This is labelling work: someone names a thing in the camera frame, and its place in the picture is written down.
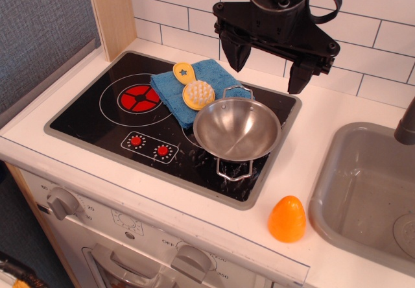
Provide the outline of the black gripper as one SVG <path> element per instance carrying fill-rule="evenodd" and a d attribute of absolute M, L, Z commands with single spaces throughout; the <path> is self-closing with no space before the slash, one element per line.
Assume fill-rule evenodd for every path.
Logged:
<path fill-rule="evenodd" d="M 296 8 L 273 11 L 253 2 L 219 2 L 213 14 L 215 32 L 236 72 L 244 67 L 251 48 L 293 62 L 289 94 L 301 93 L 314 74 L 328 74 L 340 51 L 339 44 L 313 23 L 306 1 Z"/>

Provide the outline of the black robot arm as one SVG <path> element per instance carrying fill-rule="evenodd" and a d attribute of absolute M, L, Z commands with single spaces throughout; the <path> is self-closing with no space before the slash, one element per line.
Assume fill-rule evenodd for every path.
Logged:
<path fill-rule="evenodd" d="M 311 13 L 309 0 L 218 2 L 215 32 L 230 66 L 240 71 L 253 48 L 292 62 L 288 92 L 299 94 L 314 75 L 328 74 L 340 45 L 319 25 L 336 18 L 342 0 L 324 16 Z"/>

